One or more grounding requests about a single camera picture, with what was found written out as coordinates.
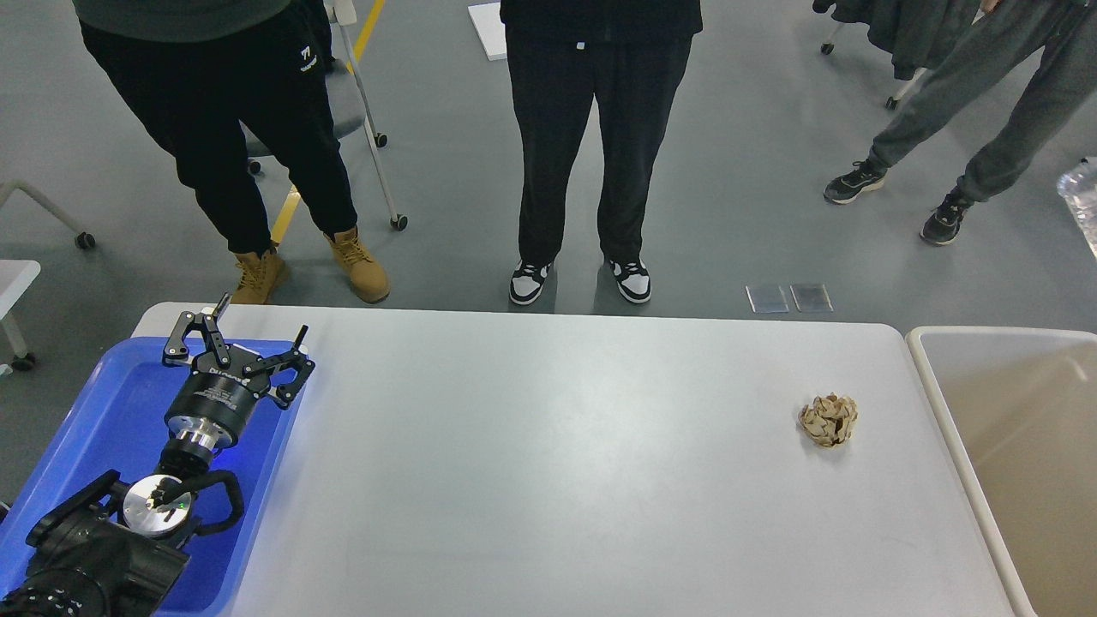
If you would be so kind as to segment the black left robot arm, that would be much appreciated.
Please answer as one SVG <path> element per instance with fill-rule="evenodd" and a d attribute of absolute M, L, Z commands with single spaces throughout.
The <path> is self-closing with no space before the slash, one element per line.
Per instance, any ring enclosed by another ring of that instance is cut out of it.
<path fill-rule="evenodd" d="M 215 616 L 314 361 L 228 341 L 228 303 L 110 349 L 3 520 L 4 616 Z"/>

